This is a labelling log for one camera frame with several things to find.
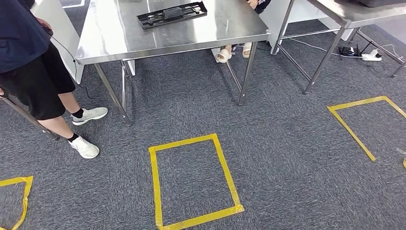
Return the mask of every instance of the black shorts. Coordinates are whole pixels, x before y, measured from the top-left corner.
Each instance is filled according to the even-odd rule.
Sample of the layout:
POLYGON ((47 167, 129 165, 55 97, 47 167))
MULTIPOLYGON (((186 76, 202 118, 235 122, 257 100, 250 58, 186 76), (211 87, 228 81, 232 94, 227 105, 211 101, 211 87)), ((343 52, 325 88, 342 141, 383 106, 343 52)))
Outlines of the black shorts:
POLYGON ((50 44, 44 54, 30 63, 0 73, 0 88, 27 105, 37 120, 48 120, 63 115, 65 107, 58 94, 74 91, 75 85, 57 48, 50 44))

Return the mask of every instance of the yellow tape square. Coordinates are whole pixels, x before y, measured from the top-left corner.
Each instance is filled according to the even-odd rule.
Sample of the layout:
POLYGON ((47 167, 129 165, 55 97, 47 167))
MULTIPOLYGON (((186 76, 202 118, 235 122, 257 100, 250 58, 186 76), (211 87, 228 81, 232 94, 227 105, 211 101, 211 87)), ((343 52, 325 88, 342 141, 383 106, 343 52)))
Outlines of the yellow tape square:
POLYGON ((330 112, 337 118, 337 120, 345 127, 345 129, 351 134, 351 136, 357 141, 357 143, 361 146, 361 148, 365 151, 365 153, 368 155, 368 157, 372 160, 375 161, 375 157, 372 155, 372 153, 365 147, 365 145, 361 142, 361 140, 355 135, 355 133, 351 130, 351 128, 344 122, 344 120, 338 115, 336 112, 339 109, 345 109, 345 108, 350 108, 356 105, 361 105, 361 104, 369 104, 369 103, 374 103, 374 102, 379 102, 379 101, 386 101, 388 102, 396 111, 398 111, 403 117, 406 118, 405 112, 399 106, 397 106, 395 103, 393 103, 387 96, 379 96, 379 97, 373 97, 365 100, 360 100, 356 102, 350 102, 350 103, 344 103, 344 104, 338 104, 335 106, 327 106, 327 108, 330 110, 330 112))
POLYGON ((33 184, 33 178, 34 178, 33 176, 16 177, 16 178, 0 181, 0 187, 25 182, 24 195, 23 195, 23 213, 21 214, 20 220, 14 225, 14 227, 11 230, 16 230, 22 224, 22 222, 24 221, 25 215, 27 214, 28 195, 30 194, 31 185, 33 184))
POLYGON ((244 211, 244 207, 241 205, 240 200, 238 198, 236 187, 234 186, 233 179, 231 178, 230 171, 228 169, 226 159, 224 157, 223 151, 221 150, 220 142, 218 140, 217 134, 210 134, 202 137, 191 138, 181 141, 175 141, 168 144, 152 146, 148 148, 149 155, 151 157, 151 166, 152 166, 152 180, 154 183, 154 201, 155 201, 155 223, 160 230, 180 230, 185 229, 191 226, 195 226, 198 224, 202 224, 208 221, 212 221, 215 219, 220 219, 223 217, 227 217, 239 212, 244 211), (191 219, 187 219, 181 222, 177 222, 174 224, 170 224, 167 226, 163 226, 162 220, 162 205, 161 205, 161 189, 159 185, 159 174, 158 174, 158 163, 157 163, 157 151, 170 149, 182 145, 188 145, 196 142, 201 142, 205 140, 212 140, 221 164, 221 167, 224 171, 224 176, 226 177, 228 188, 230 189, 231 197, 234 201, 234 207, 226 208, 217 212, 212 212, 206 215, 202 215, 199 217, 194 217, 191 219))

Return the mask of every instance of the navy shirt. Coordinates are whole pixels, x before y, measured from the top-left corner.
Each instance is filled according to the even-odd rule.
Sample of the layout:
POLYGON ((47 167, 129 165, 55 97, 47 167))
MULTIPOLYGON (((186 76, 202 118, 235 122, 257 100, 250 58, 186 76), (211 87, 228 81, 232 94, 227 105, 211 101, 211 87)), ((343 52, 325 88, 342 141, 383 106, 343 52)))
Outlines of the navy shirt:
POLYGON ((36 59, 48 50, 49 41, 23 0, 0 0, 0 73, 36 59))

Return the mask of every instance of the white sandal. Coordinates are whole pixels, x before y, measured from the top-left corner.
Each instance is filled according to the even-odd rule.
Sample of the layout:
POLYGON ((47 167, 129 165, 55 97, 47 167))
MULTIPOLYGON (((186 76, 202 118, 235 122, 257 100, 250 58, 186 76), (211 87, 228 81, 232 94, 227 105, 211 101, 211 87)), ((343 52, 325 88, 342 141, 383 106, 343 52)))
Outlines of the white sandal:
POLYGON ((228 52, 228 50, 222 49, 222 50, 220 50, 220 52, 218 52, 218 54, 216 55, 216 59, 217 59, 217 61, 219 61, 219 62, 221 62, 221 63, 226 63, 226 62, 228 62, 228 60, 229 60, 232 56, 233 56, 233 55, 230 54, 230 53, 228 52))
POLYGON ((249 58, 249 55, 251 54, 251 46, 252 46, 252 42, 247 42, 244 44, 244 47, 242 49, 242 56, 244 58, 249 58))

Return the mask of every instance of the black tray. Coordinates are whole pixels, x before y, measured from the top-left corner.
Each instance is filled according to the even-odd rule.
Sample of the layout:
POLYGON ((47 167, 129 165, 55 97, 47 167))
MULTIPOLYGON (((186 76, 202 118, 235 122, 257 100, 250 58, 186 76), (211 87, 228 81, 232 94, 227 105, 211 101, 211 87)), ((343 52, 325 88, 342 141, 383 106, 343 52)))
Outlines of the black tray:
POLYGON ((203 16, 207 15, 207 9, 204 6, 203 2, 201 2, 201 1, 184 4, 184 5, 180 5, 177 7, 181 8, 181 10, 183 12, 183 16, 165 20, 162 13, 164 10, 167 10, 167 9, 163 9, 160 11, 145 13, 145 14, 137 16, 138 22, 141 24, 142 28, 144 30, 146 30, 146 29, 157 27, 157 26, 166 25, 169 23, 182 22, 182 21, 186 21, 189 19, 203 17, 203 16))

